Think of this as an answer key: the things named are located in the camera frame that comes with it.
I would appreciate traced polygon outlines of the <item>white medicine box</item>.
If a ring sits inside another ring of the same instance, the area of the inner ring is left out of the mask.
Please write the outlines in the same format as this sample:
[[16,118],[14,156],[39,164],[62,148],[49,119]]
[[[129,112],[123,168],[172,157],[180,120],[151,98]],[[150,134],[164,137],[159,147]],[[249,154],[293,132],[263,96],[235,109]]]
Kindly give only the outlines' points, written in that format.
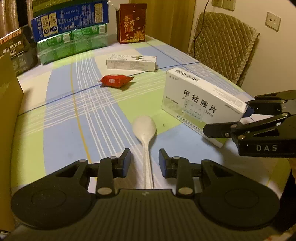
[[245,102],[225,90],[183,69],[166,72],[162,109],[221,148],[226,138],[208,138],[206,124],[239,121]]

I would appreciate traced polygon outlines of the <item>white plastic spoon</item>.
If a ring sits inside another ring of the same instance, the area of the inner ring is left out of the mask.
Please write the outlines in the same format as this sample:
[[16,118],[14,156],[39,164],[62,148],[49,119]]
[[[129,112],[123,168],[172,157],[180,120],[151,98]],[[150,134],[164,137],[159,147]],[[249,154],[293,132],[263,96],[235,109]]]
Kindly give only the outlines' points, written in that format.
[[156,134],[156,125],[150,116],[141,115],[134,120],[132,130],[143,147],[143,188],[154,189],[149,143]]

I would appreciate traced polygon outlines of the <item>red candy packet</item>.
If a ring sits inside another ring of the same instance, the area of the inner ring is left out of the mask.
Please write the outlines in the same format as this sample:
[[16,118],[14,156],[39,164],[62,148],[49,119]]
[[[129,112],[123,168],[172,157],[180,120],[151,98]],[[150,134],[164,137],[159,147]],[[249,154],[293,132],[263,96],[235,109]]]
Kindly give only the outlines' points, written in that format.
[[131,82],[134,79],[134,77],[128,77],[125,75],[106,75],[100,79],[100,82],[108,87],[114,87],[114,88],[121,88],[123,85],[126,85],[127,83]]

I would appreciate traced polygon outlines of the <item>long white ointment box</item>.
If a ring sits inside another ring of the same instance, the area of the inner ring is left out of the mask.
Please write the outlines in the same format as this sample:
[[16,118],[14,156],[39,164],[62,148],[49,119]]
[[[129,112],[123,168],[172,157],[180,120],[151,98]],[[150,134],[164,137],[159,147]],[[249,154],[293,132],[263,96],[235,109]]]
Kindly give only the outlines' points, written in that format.
[[146,56],[141,54],[111,54],[111,56],[106,59],[106,66],[108,69],[125,69],[155,72],[156,61],[156,56]]

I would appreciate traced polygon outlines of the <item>quilted olive chair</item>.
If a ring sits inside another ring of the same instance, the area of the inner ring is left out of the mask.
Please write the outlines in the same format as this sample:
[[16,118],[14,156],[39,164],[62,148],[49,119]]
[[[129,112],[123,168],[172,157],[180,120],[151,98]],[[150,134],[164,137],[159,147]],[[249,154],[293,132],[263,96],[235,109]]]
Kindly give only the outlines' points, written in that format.
[[201,12],[188,54],[241,87],[259,35],[254,27],[233,16]]

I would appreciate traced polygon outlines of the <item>wooden door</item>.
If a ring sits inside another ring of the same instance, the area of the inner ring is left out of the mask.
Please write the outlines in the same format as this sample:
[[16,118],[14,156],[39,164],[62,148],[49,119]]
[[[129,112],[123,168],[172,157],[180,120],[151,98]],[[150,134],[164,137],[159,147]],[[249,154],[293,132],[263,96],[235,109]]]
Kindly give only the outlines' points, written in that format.
[[184,53],[188,51],[196,2],[193,0],[134,0],[147,4],[146,34]]

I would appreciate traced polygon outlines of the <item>brown cardboard box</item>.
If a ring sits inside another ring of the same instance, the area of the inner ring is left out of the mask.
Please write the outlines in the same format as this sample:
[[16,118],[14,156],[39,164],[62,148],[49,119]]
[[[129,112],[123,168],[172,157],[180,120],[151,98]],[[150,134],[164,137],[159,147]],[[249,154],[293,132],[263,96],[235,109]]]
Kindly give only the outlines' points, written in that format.
[[11,210],[11,149],[23,90],[9,54],[1,56],[1,232],[16,224]]

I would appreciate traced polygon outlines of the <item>green drink pack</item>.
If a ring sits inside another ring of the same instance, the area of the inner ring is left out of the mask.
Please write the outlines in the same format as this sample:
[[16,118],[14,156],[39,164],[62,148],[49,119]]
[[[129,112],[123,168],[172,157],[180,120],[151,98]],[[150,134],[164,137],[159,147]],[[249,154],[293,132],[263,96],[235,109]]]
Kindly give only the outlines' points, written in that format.
[[37,42],[38,57],[43,65],[106,46],[107,24],[72,30]]

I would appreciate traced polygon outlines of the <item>red gift box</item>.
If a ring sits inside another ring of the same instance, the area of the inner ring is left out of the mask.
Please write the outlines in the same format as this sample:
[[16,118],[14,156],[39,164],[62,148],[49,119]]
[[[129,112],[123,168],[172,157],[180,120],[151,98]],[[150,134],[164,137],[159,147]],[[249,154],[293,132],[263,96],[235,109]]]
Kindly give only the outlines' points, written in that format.
[[120,4],[116,11],[119,44],[145,42],[147,4]]

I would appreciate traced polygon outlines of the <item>black Hongli box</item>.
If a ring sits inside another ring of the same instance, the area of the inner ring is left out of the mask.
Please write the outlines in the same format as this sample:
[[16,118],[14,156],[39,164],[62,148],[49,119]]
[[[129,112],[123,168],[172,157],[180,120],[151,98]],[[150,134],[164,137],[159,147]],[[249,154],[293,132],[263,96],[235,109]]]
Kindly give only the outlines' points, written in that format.
[[37,44],[29,25],[1,38],[1,56],[9,53],[16,76],[32,69],[38,63]]

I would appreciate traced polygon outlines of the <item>blue milk carton box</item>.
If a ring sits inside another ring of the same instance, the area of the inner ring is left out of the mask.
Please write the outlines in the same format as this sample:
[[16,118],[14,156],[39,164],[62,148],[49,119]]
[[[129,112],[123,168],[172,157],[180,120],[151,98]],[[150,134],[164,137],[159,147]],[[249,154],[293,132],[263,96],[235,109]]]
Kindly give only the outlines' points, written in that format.
[[34,40],[39,42],[71,30],[108,22],[107,1],[65,1],[57,9],[33,18],[31,25]]

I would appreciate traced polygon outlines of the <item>wall double socket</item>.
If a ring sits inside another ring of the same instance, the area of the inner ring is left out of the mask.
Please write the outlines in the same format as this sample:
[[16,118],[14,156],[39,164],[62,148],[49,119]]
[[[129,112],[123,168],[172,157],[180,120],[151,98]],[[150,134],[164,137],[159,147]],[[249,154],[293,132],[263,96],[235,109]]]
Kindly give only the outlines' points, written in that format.
[[212,6],[234,11],[236,0],[212,0]]

